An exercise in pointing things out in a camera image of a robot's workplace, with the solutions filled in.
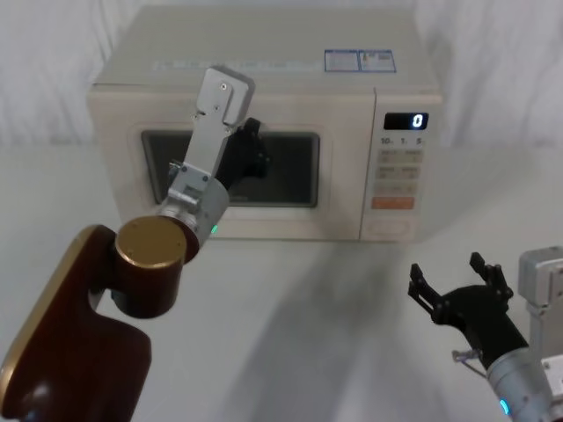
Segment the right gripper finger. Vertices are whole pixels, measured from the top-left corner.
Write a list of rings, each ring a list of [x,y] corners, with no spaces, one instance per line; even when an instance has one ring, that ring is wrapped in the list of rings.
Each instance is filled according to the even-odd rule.
[[[471,254],[469,264],[472,270],[493,292],[494,297],[499,301],[502,307],[507,309],[508,301],[514,296],[514,292],[506,282],[501,265],[488,264],[476,251]]]
[[[431,288],[416,263],[411,265],[408,295],[413,298],[427,313],[435,324],[445,324],[447,321],[445,300]]]

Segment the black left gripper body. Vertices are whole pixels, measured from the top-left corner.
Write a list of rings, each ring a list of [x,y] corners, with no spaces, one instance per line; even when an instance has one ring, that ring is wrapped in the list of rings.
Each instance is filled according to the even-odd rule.
[[[244,178],[256,177],[256,142],[248,142],[242,133],[242,127],[231,135],[226,142],[221,163],[215,174],[223,187],[229,191]]]

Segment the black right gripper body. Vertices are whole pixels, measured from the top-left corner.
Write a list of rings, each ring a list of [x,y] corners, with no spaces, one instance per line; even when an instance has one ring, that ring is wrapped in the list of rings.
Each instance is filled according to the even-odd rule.
[[[460,287],[442,295],[434,305],[432,321],[459,330],[472,350],[479,352],[485,369],[500,357],[528,346],[508,316],[509,287]]]

